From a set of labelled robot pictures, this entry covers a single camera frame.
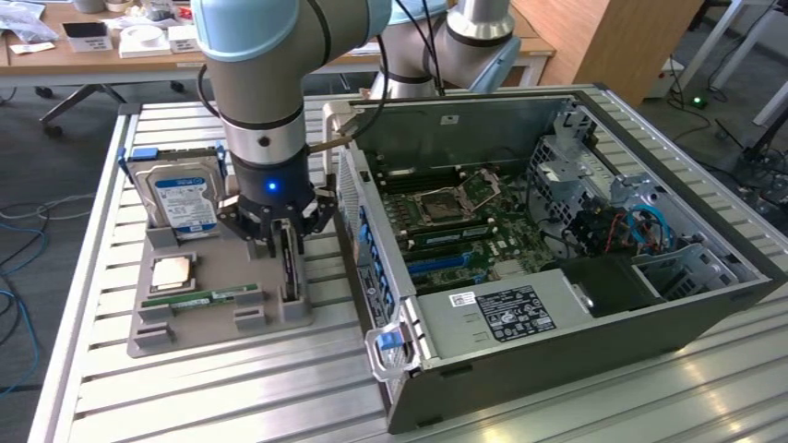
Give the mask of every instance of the white cable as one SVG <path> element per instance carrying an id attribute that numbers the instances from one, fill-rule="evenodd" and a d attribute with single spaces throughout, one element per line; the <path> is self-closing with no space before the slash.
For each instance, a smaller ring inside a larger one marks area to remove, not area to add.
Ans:
<path id="1" fill-rule="evenodd" d="M 63 203 L 70 203 L 77 200 L 83 200 L 83 199 L 95 198 L 95 197 L 97 197 L 95 193 L 94 194 L 83 194 L 82 196 L 69 196 L 69 197 L 62 198 L 59 200 L 49 201 L 43 205 L 41 205 L 37 210 L 27 212 L 25 214 L 9 215 L 9 214 L 6 214 L 6 212 L 0 211 L 0 217 L 7 220 L 29 219 L 30 217 L 39 217 L 41 219 L 47 219 L 47 217 L 42 215 L 47 210 L 51 210 L 54 207 L 62 205 Z M 91 211 L 89 210 L 86 212 L 81 212 L 79 214 L 65 215 L 62 217 L 49 217 L 49 219 L 53 221 L 73 220 L 73 219 L 79 219 L 81 217 L 86 217 L 87 215 L 90 215 L 90 213 L 91 213 Z"/>

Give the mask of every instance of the wooden desk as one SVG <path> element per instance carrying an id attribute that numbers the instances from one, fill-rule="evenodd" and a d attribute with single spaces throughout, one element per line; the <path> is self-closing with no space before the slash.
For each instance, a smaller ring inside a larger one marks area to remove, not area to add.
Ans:
<path id="1" fill-rule="evenodd" d="M 0 44 L 0 87 L 83 85 L 90 83 L 129 83 L 193 79 L 203 63 L 202 53 L 173 54 L 157 57 L 119 57 L 118 50 L 97 53 L 75 53 L 66 41 L 62 23 L 98 21 L 114 18 L 119 13 L 82 14 L 70 4 L 49 4 L 43 21 L 62 37 L 57 48 L 35 54 L 15 54 L 10 44 L 21 41 L 10 32 L 5 33 Z M 515 13 L 518 35 L 523 39 L 523 49 L 518 68 L 513 72 L 515 84 L 537 85 L 547 58 L 555 48 L 535 33 L 523 15 Z M 114 45 L 119 47 L 119 32 L 114 31 Z M 339 74 L 378 71 L 377 55 L 345 55 L 318 74 Z"/>
<path id="2" fill-rule="evenodd" d="M 605 83 L 638 106 L 702 0 L 514 0 L 558 55 L 541 84 Z"/>

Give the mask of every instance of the blue pcie slot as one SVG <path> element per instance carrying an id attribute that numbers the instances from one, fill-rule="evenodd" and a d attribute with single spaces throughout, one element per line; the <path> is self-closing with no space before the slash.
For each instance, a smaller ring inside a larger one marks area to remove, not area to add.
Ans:
<path id="1" fill-rule="evenodd" d="M 442 258 L 425 263 L 417 263 L 409 266 L 409 274 L 422 274 L 434 270 L 459 268 L 469 265 L 471 260 L 471 252 L 466 252 L 462 256 Z"/>

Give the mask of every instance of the aluminum table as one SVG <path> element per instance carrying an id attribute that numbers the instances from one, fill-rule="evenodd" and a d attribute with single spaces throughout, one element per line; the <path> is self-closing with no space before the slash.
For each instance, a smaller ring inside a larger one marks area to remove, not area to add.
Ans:
<path id="1" fill-rule="evenodd" d="M 781 233 L 622 100 L 595 89 L 587 92 L 788 269 Z M 311 143 L 323 138 L 323 103 L 351 98 L 307 101 Z M 331 227 L 306 245 L 317 313 L 310 327 L 129 357 L 146 212 L 119 174 L 118 152 L 134 146 L 205 147 L 223 137 L 219 120 L 199 103 L 145 105 L 139 114 L 118 119 L 30 441 L 788 441 L 786 291 L 677 353 L 409 434 L 387 434 Z M 617 140 L 601 139 L 599 149 L 614 162 Z M 311 159 L 311 165 L 319 183 L 322 159 Z M 642 170 L 633 162 L 617 166 L 625 174 Z"/>

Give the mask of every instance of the desk leg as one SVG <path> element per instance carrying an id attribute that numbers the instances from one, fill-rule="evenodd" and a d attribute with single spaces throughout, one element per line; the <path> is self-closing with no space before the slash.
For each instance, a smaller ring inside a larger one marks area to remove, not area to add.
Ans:
<path id="1" fill-rule="evenodd" d="M 527 57 L 518 66 L 523 66 L 523 77 L 521 78 L 521 87 L 538 86 L 547 65 L 547 57 Z"/>
<path id="2" fill-rule="evenodd" d="M 755 43 L 758 43 L 758 41 L 762 39 L 766 30 L 773 24 L 773 21 L 781 15 L 782 13 L 778 11 L 769 12 L 765 19 L 759 22 L 758 25 L 755 25 L 755 28 L 753 28 L 749 37 L 742 42 L 742 46 L 739 46 L 739 49 L 731 57 L 729 64 L 726 64 L 726 67 L 723 67 L 723 70 L 717 75 L 715 83 L 713 83 L 713 88 L 722 90 L 726 87 L 726 83 L 729 82 L 729 79 L 731 78 L 734 71 L 737 70 L 739 65 L 742 65 L 745 57 L 749 56 L 750 51 L 753 50 L 753 46 L 755 46 Z"/>
<path id="3" fill-rule="evenodd" d="M 775 119 L 775 115 L 783 106 L 788 106 L 788 81 L 781 88 L 781 92 L 778 92 L 762 112 L 755 117 L 755 120 L 753 120 L 753 123 L 758 126 L 767 125 Z"/>
<path id="4" fill-rule="evenodd" d="M 719 40 L 723 38 L 726 30 L 729 30 L 729 28 L 731 27 L 731 23 L 734 22 L 737 15 L 739 15 L 739 12 L 745 7 L 745 3 L 746 0 L 734 0 L 731 6 L 729 6 L 729 11 L 726 11 L 726 15 L 721 19 L 719 23 L 717 23 L 715 30 L 713 30 L 710 38 L 706 39 L 706 42 L 703 43 L 703 46 L 699 49 L 699 53 L 693 58 L 693 62 L 690 62 L 690 65 L 687 66 L 687 69 L 685 70 L 682 77 L 679 78 L 679 84 L 682 85 L 683 89 L 687 88 L 690 80 L 693 80 L 693 77 L 699 72 L 701 66 L 703 66 L 703 62 L 706 62 L 706 59 L 713 53 L 713 50 L 715 49 L 715 46 L 719 43 Z"/>
<path id="5" fill-rule="evenodd" d="M 83 86 L 79 90 L 77 90 L 77 92 L 70 96 L 69 99 L 66 99 L 63 102 L 61 102 L 61 104 L 53 108 L 50 110 L 50 112 L 47 113 L 47 115 L 45 117 L 41 118 L 41 123 L 43 125 L 47 125 L 53 120 L 57 119 L 57 117 L 59 115 L 62 115 L 63 113 L 66 113 L 70 109 L 74 108 L 74 106 L 82 102 L 87 97 L 90 97 L 90 95 L 97 92 L 98 90 L 101 90 L 101 86 L 99 85 L 86 85 Z"/>

